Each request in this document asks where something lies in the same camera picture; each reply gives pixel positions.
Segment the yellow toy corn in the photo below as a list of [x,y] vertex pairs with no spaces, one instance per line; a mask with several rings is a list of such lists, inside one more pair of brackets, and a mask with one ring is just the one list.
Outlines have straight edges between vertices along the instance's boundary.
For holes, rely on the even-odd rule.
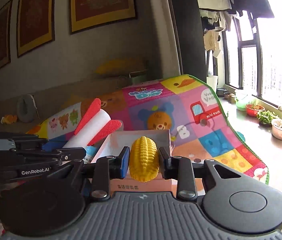
[[145,136],[134,141],[129,156],[130,177],[138,182],[147,183],[159,173],[159,153],[156,143]]

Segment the white red toy rocket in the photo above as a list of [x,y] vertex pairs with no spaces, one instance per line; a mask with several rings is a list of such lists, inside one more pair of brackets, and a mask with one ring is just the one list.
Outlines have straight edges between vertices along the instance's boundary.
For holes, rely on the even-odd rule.
[[96,98],[81,118],[74,135],[63,148],[85,148],[104,139],[121,128],[119,120],[112,120],[109,114],[101,108],[101,100]]

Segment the blue white tissue pack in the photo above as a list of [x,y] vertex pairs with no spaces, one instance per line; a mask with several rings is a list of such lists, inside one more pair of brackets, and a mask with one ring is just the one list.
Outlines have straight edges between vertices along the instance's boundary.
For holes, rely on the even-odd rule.
[[89,164],[95,157],[98,148],[94,146],[86,146],[85,150],[86,150],[86,156],[84,157],[83,161],[84,164]]

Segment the pink cardboard box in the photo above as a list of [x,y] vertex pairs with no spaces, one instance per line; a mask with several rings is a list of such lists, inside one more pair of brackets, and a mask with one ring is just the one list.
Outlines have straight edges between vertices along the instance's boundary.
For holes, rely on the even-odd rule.
[[105,139],[92,162],[106,156],[117,157],[125,147],[130,148],[128,168],[124,179],[112,179],[110,191],[161,192],[172,191],[173,180],[165,180],[159,171],[159,149],[171,156],[173,146],[169,130],[142,130],[114,132]]

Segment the colourful cartoon play mat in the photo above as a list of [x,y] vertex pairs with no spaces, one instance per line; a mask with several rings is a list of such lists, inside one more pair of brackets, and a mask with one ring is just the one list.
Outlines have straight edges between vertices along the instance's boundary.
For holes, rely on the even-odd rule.
[[215,159],[259,182],[268,183],[269,172],[228,122],[219,98],[206,83],[190,75],[132,85],[100,96],[101,108],[121,121],[119,133],[112,134],[98,152],[88,158],[115,155],[123,135],[152,137],[169,131],[172,154],[201,163]]

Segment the yellow toy on floor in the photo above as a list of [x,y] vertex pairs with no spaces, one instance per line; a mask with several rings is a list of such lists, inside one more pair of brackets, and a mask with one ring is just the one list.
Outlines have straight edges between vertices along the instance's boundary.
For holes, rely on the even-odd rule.
[[1,118],[1,124],[13,124],[17,122],[17,115],[8,114]]

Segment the grey neck pillow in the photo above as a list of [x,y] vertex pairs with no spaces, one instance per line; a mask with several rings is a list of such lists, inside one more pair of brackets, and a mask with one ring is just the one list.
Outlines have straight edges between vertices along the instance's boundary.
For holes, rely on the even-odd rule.
[[16,111],[18,119],[23,123],[40,118],[35,98],[31,94],[25,94],[18,99]]

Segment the red plant pot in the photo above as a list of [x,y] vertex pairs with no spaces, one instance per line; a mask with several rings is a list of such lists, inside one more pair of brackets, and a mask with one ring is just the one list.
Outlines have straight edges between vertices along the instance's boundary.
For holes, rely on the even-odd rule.
[[256,117],[259,112],[265,110],[265,108],[259,104],[247,104],[246,106],[246,113],[251,117]]

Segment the green basket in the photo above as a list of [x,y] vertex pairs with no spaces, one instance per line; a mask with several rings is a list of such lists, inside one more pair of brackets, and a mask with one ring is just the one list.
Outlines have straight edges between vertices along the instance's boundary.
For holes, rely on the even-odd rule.
[[131,85],[137,85],[148,80],[147,70],[140,70],[129,73],[129,83]]

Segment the green leafy plant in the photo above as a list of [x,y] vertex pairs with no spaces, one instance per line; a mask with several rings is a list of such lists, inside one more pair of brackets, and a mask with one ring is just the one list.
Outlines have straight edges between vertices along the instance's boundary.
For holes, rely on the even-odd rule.
[[259,120],[259,124],[266,127],[272,126],[272,120],[278,118],[279,116],[275,115],[275,113],[271,111],[259,111],[257,113],[257,119]]

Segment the yellow cushion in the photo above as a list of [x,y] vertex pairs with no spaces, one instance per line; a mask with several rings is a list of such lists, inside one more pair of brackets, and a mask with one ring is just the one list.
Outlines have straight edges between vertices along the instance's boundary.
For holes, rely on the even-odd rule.
[[124,59],[113,59],[99,65],[95,74],[101,76],[124,76],[131,72],[146,70],[147,61],[142,57],[128,57]]

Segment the framed red picture middle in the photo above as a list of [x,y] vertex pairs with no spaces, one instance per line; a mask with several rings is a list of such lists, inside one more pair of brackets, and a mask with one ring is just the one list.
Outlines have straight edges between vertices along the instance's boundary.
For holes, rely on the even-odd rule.
[[55,40],[55,0],[18,0],[17,57]]

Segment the framed red picture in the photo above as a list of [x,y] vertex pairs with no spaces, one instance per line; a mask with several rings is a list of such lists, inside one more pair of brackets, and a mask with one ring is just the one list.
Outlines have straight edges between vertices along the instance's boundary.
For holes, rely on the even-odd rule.
[[0,69],[11,62],[10,21],[13,0],[0,9]]
[[18,0],[17,57],[55,40],[55,0]]
[[136,17],[135,0],[69,0],[71,34]]

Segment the framed red picture left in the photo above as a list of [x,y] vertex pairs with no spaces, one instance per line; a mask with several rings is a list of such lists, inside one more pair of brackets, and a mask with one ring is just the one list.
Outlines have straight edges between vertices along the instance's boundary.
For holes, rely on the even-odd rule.
[[11,62],[10,21],[13,0],[0,9],[0,69]]

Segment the hanging clothes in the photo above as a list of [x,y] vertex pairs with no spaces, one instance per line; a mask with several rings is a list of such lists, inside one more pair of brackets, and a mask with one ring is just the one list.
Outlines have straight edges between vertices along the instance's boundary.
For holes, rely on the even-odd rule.
[[219,33],[230,31],[231,21],[246,11],[250,21],[257,18],[273,18],[268,0],[197,0],[203,29],[205,51],[220,52]]

